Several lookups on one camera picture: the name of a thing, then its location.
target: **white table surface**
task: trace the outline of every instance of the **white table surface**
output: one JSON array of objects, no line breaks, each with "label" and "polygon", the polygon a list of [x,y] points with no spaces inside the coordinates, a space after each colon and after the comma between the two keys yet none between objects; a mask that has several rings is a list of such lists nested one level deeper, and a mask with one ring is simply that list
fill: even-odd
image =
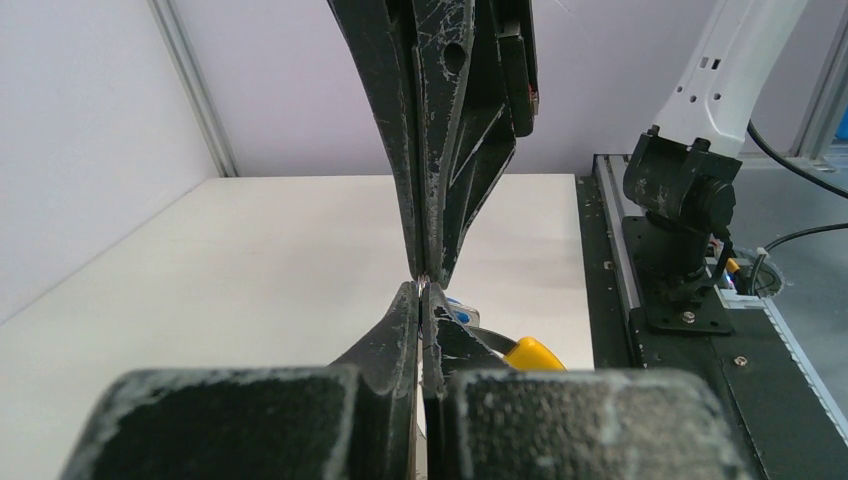
[{"label": "white table surface", "polygon": [[[0,326],[0,478],[55,478],[128,370],[327,364],[409,278],[390,177],[209,180]],[[505,176],[448,293],[592,368],[573,177]]]}]

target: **black mounting plate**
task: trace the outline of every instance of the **black mounting plate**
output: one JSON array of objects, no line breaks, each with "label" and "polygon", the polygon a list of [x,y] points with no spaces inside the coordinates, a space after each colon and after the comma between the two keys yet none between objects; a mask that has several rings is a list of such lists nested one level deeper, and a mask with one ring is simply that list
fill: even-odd
[{"label": "black mounting plate", "polygon": [[624,243],[627,245],[630,264],[634,266],[636,288],[642,302],[641,307],[634,311],[644,311],[648,328],[658,332],[688,335],[732,333],[733,326],[730,318],[714,288],[705,290],[703,294],[696,294],[697,297],[694,300],[686,303],[670,302],[669,291],[672,287],[639,267],[637,252],[642,241],[642,233],[647,227],[648,221],[645,217],[625,217],[622,220]]}]

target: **yellow object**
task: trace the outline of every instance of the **yellow object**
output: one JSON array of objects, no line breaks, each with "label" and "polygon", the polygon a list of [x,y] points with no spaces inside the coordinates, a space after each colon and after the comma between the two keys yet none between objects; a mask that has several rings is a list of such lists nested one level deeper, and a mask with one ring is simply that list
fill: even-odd
[{"label": "yellow object", "polygon": [[732,258],[727,259],[727,271],[730,272],[731,275],[739,271],[739,264],[736,263],[736,260]]},{"label": "yellow object", "polygon": [[515,348],[504,355],[504,360],[518,370],[565,370],[556,355],[533,337],[519,340]]}]

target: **black bracket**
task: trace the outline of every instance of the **black bracket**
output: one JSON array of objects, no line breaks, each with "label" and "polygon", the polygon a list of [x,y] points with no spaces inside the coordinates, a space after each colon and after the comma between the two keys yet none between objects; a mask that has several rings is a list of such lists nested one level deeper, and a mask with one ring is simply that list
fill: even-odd
[{"label": "black bracket", "polygon": [[[649,272],[640,267],[639,246],[643,241],[648,221],[644,217],[625,217],[622,223],[624,242],[635,268],[634,277],[642,305],[631,311],[643,314],[649,328],[654,331],[674,332],[690,335],[729,335],[733,332],[730,317],[714,288],[702,289],[686,300],[676,301],[680,288],[673,279]],[[702,282],[701,278],[690,282]]]}]

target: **metal frame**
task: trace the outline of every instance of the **metal frame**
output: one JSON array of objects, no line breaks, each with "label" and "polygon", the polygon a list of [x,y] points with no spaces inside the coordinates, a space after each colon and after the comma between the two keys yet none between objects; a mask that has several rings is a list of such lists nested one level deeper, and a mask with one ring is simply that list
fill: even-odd
[{"label": "metal frame", "polygon": [[[598,168],[598,187],[601,190],[601,195],[608,202],[607,205],[615,205],[615,208],[604,209],[607,225],[612,238],[622,238],[621,220],[630,215],[642,215],[642,209],[626,198],[621,189],[621,181],[624,178],[624,162],[610,162],[609,155],[604,155],[602,158],[596,155],[595,162],[601,167]],[[636,292],[630,262],[627,261],[627,248],[624,242],[612,243],[613,259],[616,271],[619,272],[619,293],[621,298],[626,300],[626,304],[622,306],[625,312],[629,312],[631,308],[639,306],[639,294]]]},{"label": "metal frame", "polygon": [[811,104],[806,127],[793,148],[799,157],[810,160],[826,160],[831,156],[833,136],[848,108],[848,8],[843,12],[828,58],[829,67],[819,82],[819,93]]},{"label": "metal frame", "polygon": [[235,157],[209,89],[185,33],[185,26],[172,0],[148,0],[153,17],[186,89],[212,161],[222,177],[238,177]]},{"label": "metal frame", "polygon": [[804,349],[801,348],[795,335],[792,334],[792,330],[786,325],[786,320],[783,319],[783,315],[780,314],[774,302],[770,298],[766,298],[762,302],[763,311],[765,311],[769,320],[774,324],[774,329],[783,338],[783,342],[786,343],[786,348],[792,355],[792,359],[798,364],[801,373],[807,377],[807,383],[809,383],[810,389],[819,397],[819,401],[822,407],[824,407],[825,412],[827,412],[827,415],[833,421],[836,430],[842,436],[842,440],[848,445],[848,421],[846,421],[845,415],[830,394],[830,390],[827,389],[827,386],[825,386],[821,377],[819,377],[818,372],[816,372],[810,359],[807,358],[807,354],[804,353]]}]

